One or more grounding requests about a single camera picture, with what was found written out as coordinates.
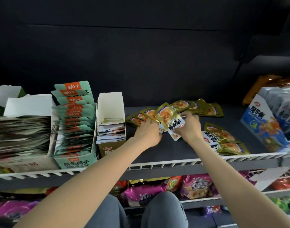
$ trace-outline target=forearm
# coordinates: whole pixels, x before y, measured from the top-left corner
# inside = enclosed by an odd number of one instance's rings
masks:
[[[59,187],[15,228],[83,228],[124,171],[145,149],[143,142],[129,139]]]
[[[290,218],[203,139],[190,143],[239,227],[290,227]]]

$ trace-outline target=person's left hand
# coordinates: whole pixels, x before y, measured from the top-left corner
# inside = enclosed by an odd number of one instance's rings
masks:
[[[142,122],[140,127],[136,129],[134,138],[142,142],[146,146],[146,149],[157,145],[162,138],[162,134],[159,133],[159,124],[151,120]]]

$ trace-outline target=human arm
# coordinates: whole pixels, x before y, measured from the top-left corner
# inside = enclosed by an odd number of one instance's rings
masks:
[[[128,166],[160,140],[158,124],[142,122],[134,137],[55,190],[14,228],[83,228]]]
[[[185,115],[175,132],[195,150],[238,226],[290,228],[290,218],[204,141],[199,117]]]

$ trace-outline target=jeans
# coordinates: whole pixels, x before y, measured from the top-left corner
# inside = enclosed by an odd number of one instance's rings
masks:
[[[116,197],[107,195],[85,228],[128,228],[125,211]],[[171,192],[155,196],[142,215],[141,228],[188,228],[183,206]]]

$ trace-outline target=dark wall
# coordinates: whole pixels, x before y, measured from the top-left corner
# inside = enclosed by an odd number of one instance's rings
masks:
[[[226,102],[236,43],[269,1],[0,0],[0,84],[38,94],[88,80],[126,106]]]

